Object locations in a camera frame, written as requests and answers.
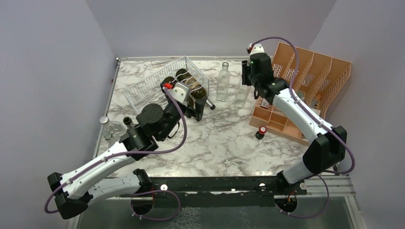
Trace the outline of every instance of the small red cap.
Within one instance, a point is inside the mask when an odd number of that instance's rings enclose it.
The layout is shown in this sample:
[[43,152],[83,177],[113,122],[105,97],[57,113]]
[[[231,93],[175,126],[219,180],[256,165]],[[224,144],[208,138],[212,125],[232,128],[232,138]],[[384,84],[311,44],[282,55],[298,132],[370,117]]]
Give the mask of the small red cap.
[[172,89],[173,88],[173,85],[171,85],[170,83],[165,83],[163,86],[165,88],[167,88],[167,89]]
[[260,133],[261,135],[264,135],[264,134],[266,133],[266,131],[267,131],[267,129],[266,129],[266,127],[264,127],[264,126],[261,126],[261,127],[259,128],[259,133]]

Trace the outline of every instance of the white wire basket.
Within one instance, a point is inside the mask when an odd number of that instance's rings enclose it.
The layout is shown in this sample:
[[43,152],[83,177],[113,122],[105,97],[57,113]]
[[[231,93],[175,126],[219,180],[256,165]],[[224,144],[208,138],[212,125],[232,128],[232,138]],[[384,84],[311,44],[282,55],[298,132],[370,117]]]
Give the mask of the white wire basket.
[[207,94],[209,93],[210,82],[208,77],[187,56],[183,56],[158,72],[124,89],[124,95],[135,113],[140,114],[142,109],[151,103],[159,104],[164,108],[167,105],[167,100],[161,91],[160,83],[169,76],[176,78],[176,72],[182,68],[186,69],[205,88]]

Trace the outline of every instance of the gray wall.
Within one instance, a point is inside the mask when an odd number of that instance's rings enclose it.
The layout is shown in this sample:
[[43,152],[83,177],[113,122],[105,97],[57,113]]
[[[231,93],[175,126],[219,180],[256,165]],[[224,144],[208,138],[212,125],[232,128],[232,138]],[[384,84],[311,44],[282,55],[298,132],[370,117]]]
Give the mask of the gray wall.
[[115,56],[84,0],[1,1],[0,34],[0,228],[64,228],[46,177],[91,158]]
[[[336,0],[87,0],[119,57],[246,55],[278,35],[308,48]],[[275,50],[277,42],[267,42]]]
[[328,119],[348,131],[357,162],[351,177],[369,229],[405,223],[403,9],[403,0],[338,0],[310,47],[352,62]]

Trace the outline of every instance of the white marble surface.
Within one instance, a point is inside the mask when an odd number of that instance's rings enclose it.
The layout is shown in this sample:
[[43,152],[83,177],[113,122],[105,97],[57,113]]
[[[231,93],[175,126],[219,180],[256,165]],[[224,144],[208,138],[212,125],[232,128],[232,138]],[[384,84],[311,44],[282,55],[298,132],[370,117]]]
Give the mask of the white marble surface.
[[[123,89],[148,77],[174,61],[127,61],[122,62],[114,88],[108,117],[122,122],[125,116],[136,121],[136,114],[126,100]],[[241,75],[238,61],[228,61],[231,88],[227,102],[215,99],[216,77],[222,61],[193,61],[210,79],[209,98],[216,105],[211,111],[204,110],[200,122],[187,119],[188,136],[178,151],[165,155],[148,155],[111,175],[119,177],[137,168],[146,170],[150,177],[203,177],[203,176],[268,176],[297,162],[307,146],[266,133],[262,140],[255,138],[256,128],[248,125],[255,101],[253,90],[245,107],[233,106],[236,84]],[[159,149],[175,147],[182,139],[183,127],[173,139],[158,142]],[[102,140],[99,154],[107,144]]]

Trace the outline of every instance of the glass bottle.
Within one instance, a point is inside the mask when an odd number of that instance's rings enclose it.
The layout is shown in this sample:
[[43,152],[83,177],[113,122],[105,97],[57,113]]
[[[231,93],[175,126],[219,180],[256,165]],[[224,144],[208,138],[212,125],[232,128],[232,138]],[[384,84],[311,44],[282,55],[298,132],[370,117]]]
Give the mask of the glass bottle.
[[259,140],[263,139],[267,129],[264,126],[259,127],[259,130],[256,132],[255,137]]
[[218,74],[218,83],[216,86],[216,100],[225,102],[228,96],[229,79],[228,62],[222,63],[222,70]]
[[239,80],[238,88],[236,90],[236,96],[234,105],[235,107],[244,107],[247,96],[250,92],[250,86],[242,85],[242,79]]
[[107,116],[101,117],[100,123],[103,125],[103,137],[108,142],[109,148],[127,131],[124,125],[117,121],[110,121]]

